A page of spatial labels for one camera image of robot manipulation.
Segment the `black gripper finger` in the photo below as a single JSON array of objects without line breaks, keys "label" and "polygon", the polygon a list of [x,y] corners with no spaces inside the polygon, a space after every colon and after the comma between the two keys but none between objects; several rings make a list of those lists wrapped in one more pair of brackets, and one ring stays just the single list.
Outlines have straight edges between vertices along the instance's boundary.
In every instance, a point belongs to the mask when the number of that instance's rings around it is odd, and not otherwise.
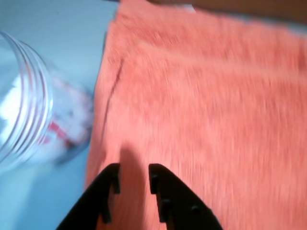
[{"label": "black gripper finger", "polygon": [[104,223],[112,222],[109,201],[120,193],[120,164],[105,167],[88,186],[63,221],[58,230],[95,230],[98,217]]},{"label": "black gripper finger", "polygon": [[168,230],[221,230],[210,208],[175,174],[149,164],[150,191],[156,195],[159,220]]}]

